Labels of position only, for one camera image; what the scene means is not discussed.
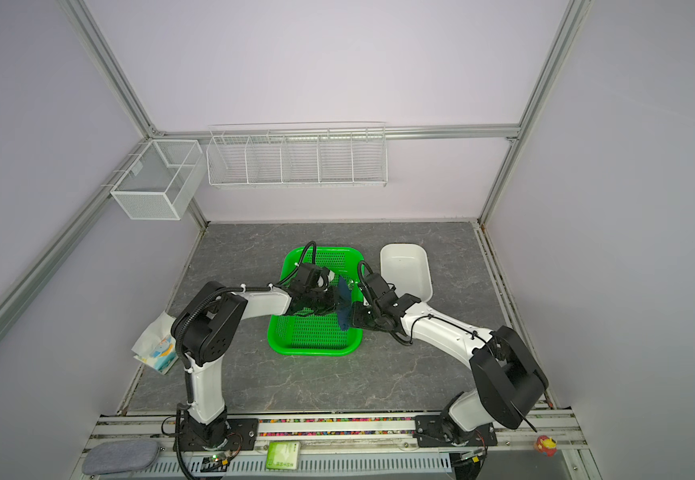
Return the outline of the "dark blue paper napkin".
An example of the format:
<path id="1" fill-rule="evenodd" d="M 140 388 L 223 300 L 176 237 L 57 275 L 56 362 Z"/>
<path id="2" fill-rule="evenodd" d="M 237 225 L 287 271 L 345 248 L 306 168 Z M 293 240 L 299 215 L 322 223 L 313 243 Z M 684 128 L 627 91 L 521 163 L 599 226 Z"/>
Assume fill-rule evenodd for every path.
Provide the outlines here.
<path id="1" fill-rule="evenodd" d="M 353 298 L 351 296 L 351 286 L 345 278 L 340 277 L 337 284 L 337 318 L 339 328 L 342 331 L 351 329 L 351 316 L 353 316 Z"/>

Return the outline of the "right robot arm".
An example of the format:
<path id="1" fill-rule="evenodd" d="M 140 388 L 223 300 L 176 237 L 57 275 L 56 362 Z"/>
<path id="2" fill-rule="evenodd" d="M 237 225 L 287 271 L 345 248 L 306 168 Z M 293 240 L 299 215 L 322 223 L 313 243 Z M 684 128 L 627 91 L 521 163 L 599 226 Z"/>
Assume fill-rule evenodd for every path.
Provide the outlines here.
<path id="1" fill-rule="evenodd" d="M 353 328 L 387 333 L 403 346 L 427 343 L 467 366 L 475 388 L 445 406 L 419 434 L 447 445 L 465 445 L 495 423 L 511 430 L 529 425 L 527 414 L 545 395 L 549 379 L 517 331 L 475 327 L 445 315 L 421 298 L 397 295 L 381 274 L 359 272 L 363 304 L 351 308 Z"/>

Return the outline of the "green plastic basket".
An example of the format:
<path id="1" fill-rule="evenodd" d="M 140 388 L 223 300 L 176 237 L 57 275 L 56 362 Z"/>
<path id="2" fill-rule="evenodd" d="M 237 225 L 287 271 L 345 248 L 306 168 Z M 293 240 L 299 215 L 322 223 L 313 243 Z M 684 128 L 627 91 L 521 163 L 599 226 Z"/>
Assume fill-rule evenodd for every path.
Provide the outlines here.
<path id="1" fill-rule="evenodd" d="M 318 247 L 315 264 L 329 268 L 337 287 L 341 279 L 347 282 L 351 300 L 363 302 L 357 287 L 357 264 L 363 254 L 351 247 Z M 272 316 L 268 327 L 269 346 L 282 355 L 347 356 L 361 345 L 363 331 L 357 328 L 341 330 L 336 312 L 324 316 L 303 310 L 294 316 Z"/>

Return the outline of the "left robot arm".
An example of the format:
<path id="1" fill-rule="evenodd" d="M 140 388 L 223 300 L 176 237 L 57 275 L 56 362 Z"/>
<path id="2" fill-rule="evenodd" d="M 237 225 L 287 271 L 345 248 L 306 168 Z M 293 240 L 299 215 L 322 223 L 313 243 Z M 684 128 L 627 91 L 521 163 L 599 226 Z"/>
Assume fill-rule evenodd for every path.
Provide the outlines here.
<path id="1" fill-rule="evenodd" d="M 232 435 L 222 392 L 222 368 L 242 321 L 266 316 L 342 316 L 351 287 L 327 268 L 297 268 L 288 282 L 266 286 L 225 286 L 208 282 L 172 326 L 185 372 L 187 402 L 178 406 L 175 446 L 195 450 L 226 447 Z"/>

